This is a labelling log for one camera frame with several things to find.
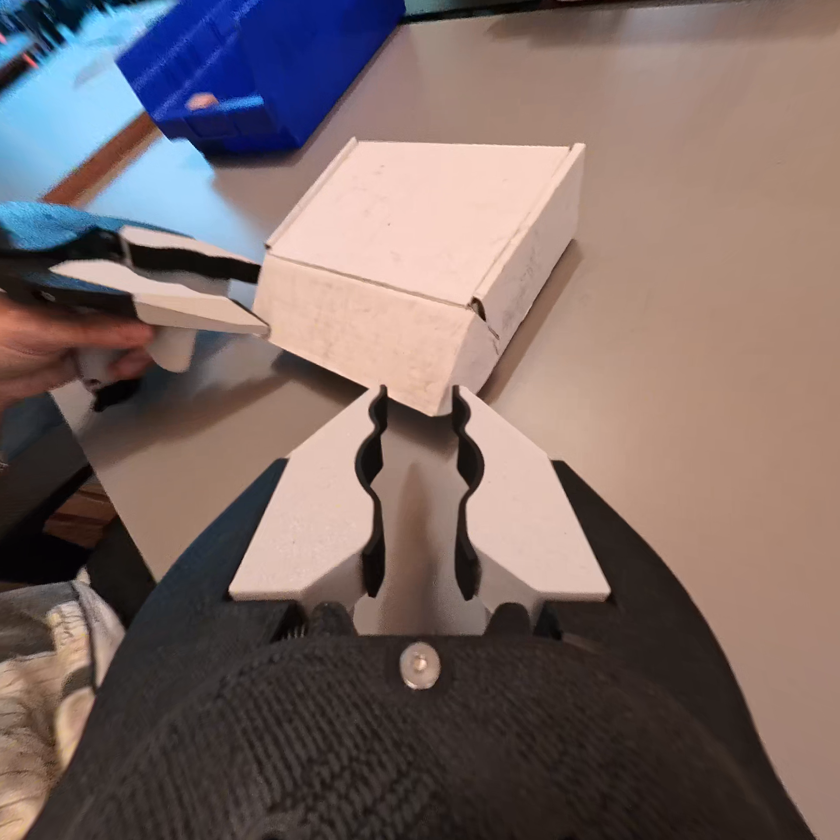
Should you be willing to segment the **blue plastic bin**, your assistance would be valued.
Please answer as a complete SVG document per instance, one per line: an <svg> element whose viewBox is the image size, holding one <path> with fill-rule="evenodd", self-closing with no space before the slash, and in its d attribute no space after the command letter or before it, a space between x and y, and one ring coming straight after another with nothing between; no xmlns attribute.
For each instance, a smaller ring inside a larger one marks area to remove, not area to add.
<svg viewBox="0 0 840 840"><path fill-rule="evenodd" d="M403 1L184 1L117 64L169 140L205 156L295 151L404 14ZM188 111L200 91L218 105Z"/></svg>

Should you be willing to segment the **white cardboard mailer box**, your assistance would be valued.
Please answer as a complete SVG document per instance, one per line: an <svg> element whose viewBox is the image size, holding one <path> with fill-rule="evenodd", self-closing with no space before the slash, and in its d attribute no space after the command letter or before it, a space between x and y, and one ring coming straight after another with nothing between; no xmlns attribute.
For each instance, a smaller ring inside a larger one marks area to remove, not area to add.
<svg viewBox="0 0 840 840"><path fill-rule="evenodd" d="M352 139L266 241L269 341L426 416L477 393L579 223L585 145Z"/></svg>

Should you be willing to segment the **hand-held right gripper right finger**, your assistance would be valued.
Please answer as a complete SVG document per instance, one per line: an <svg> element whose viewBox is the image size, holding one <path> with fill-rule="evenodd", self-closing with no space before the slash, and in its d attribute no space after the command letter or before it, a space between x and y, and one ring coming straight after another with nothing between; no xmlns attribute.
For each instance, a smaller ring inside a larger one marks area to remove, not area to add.
<svg viewBox="0 0 840 840"><path fill-rule="evenodd" d="M455 578L488 613L518 604L606 602L611 587L551 458L476 394L453 389L458 504Z"/></svg>

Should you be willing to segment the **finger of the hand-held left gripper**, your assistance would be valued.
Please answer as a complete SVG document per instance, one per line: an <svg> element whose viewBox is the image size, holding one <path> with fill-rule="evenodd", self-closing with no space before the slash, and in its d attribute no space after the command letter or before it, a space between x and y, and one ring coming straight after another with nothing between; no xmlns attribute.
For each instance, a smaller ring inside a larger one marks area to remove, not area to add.
<svg viewBox="0 0 840 840"><path fill-rule="evenodd" d="M132 225L122 226L119 237L127 265L135 269L189 273L250 285L259 280L259 262L202 240Z"/></svg>
<svg viewBox="0 0 840 840"><path fill-rule="evenodd" d="M266 338L270 327L236 300L179 283L153 280L106 260L71 260L51 271L97 289L126 292L138 320L155 329L147 353L162 369L184 372L192 362L199 331L252 334Z"/></svg>

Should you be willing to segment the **grey desk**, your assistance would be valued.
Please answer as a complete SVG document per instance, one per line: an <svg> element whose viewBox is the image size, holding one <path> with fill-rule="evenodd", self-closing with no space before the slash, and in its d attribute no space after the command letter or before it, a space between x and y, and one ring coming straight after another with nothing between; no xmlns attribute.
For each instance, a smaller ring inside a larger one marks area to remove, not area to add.
<svg viewBox="0 0 840 840"><path fill-rule="evenodd" d="M257 259L351 138L586 145L576 240L481 398L679 577L838 838L838 2L400 28L306 149L159 140L85 208Z"/></svg>

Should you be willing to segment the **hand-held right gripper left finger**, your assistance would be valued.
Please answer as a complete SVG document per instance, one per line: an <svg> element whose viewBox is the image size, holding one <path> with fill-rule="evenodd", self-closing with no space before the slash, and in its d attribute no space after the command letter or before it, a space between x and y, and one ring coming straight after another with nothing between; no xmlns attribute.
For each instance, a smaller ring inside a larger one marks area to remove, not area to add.
<svg viewBox="0 0 840 840"><path fill-rule="evenodd" d="M387 390L371 388L297 446L228 587L238 602L356 604L385 578Z"/></svg>

